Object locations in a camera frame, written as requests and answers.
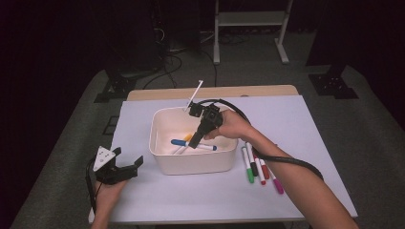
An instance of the dark background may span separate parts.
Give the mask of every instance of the dark background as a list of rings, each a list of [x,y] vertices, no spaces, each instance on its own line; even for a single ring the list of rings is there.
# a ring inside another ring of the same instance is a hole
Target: dark background
[[[2,228],[11,225],[90,80],[109,63],[131,55],[125,46],[131,44],[123,42],[131,40],[124,32],[133,25],[131,18],[119,23],[117,15],[123,9],[135,11],[135,6],[133,1],[118,2],[123,8],[105,0],[2,1]],[[198,13],[201,29],[213,28],[213,0],[170,2],[160,6]],[[221,1],[222,10],[284,7],[281,0],[271,6],[259,0]],[[295,0],[288,24],[289,31],[318,29],[308,65],[344,62],[357,69],[402,128],[404,10],[399,0]],[[172,13],[152,23],[173,23],[186,16]]]

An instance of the person's left hand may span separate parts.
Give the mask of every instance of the person's left hand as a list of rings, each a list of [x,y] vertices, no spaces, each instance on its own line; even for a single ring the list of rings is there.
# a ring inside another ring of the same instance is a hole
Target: person's left hand
[[[128,180],[124,180],[117,184],[101,184],[99,181],[96,182],[95,188],[96,192],[96,209],[112,209],[119,200],[122,189],[125,187]]]
[[[113,185],[101,184],[98,181],[96,182],[96,215],[92,228],[107,228],[110,214],[118,202],[122,189],[127,182],[128,180],[124,180]]]

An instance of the gray carpet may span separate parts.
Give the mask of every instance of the gray carpet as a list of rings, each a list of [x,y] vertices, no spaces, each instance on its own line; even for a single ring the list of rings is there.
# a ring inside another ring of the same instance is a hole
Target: gray carpet
[[[287,33],[285,48],[290,64],[282,65],[272,35],[251,35],[237,46],[221,46],[217,86],[294,85],[305,98],[337,171],[352,198],[361,228],[403,228],[405,225],[405,135],[371,91],[366,79],[351,67],[343,72],[358,99],[318,96],[310,73],[324,73],[328,66],[306,67],[314,33]],[[212,55],[211,46],[203,50]],[[181,68],[172,76],[178,88],[214,86],[214,66],[204,53],[177,54]],[[179,65],[169,58],[167,70]],[[142,78],[141,89],[153,76]],[[103,135],[110,116],[119,115],[123,99],[94,103],[107,83],[95,75],[56,143],[12,228],[89,228],[90,209],[84,180],[87,161],[99,145],[109,148],[111,135]],[[161,77],[147,89],[172,88]],[[308,228],[304,222],[286,222],[287,228]],[[111,228],[131,228],[112,225]]]

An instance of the wooden table edge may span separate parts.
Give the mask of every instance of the wooden table edge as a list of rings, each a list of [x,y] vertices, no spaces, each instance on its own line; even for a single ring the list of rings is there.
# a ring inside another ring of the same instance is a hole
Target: wooden table edge
[[[128,93],[127,101],[189,98],[195,90],[195,88],[133,90]],[[298,95],[298,91],[292,85],[200,88],[196,98],[277,95]]]

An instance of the hand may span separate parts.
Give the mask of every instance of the hand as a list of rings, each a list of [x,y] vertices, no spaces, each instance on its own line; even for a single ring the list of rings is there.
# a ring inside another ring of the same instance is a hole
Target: hand
[[[107,228],[110,214],[118,202],[122,189],[127,182],[128,180],[124,180],[114,185],[96,182],[95,187],[98,193],[96,194],[96,215],[92,228]]]
[[[101,184],[99,181],[96,182],[96,209],[112,209],[121,194],[122,189],[128,180],[124,180],[114,185]]]
[[[218,135],[246,140],[249,131],[254,130],[246,120],[233,111],[225,110],[221,114],[224,120],[223,125],[205,135],[205,140],[213,139]]]

